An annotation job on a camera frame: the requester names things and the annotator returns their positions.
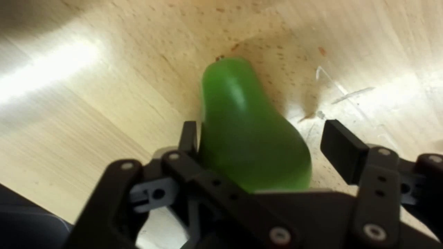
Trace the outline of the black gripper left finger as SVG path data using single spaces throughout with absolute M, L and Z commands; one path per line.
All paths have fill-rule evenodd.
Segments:
M 197 146 L 198 146 L 197 123 L 194 120 L 187 120 L 183 123 L 179 149 L 186 153 L 196 154 Z

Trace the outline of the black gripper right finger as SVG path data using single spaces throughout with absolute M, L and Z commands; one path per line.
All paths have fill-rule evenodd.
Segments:
M 337 119 L 324 123 L 320 149 L 344 179 L 359 179 L 369 145 Z

